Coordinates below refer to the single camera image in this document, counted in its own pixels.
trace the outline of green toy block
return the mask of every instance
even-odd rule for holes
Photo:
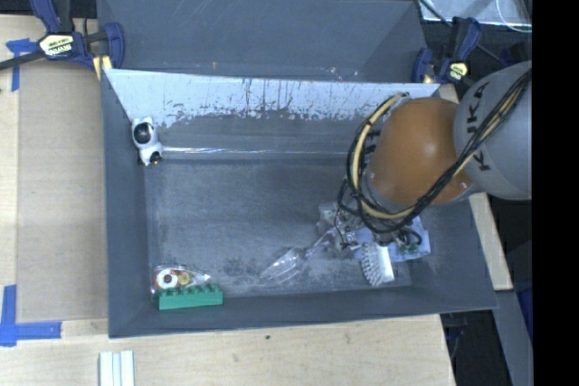
[[[158,290],[155,294],[155,302],[159,310],[219,306],[223,304],[223,291],[214,284]]]

